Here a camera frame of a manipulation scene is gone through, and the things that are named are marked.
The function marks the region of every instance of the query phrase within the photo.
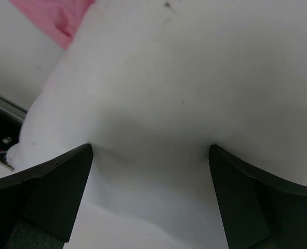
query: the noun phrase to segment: pink cloth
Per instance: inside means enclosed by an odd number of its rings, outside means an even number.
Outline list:
[[[39,29],[66,49],[95,0],[9,0]]]

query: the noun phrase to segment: pink fabric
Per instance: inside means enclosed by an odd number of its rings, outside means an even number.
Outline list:
[[[95,0],[9,0],[39,29],[66,49]]]

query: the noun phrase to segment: white cloth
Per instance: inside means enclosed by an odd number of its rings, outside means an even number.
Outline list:
[[[82,143],[86,200],[228,248],[208,148],[307,185],[307,0],[101,0],[24,122],[22,170]]]

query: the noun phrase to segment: white fabric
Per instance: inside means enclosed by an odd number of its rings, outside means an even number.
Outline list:
[[[30,109],[22,170],[82,143],[86,200],[228,248],[208,147],[307,185],[307,0],[101,0]]]

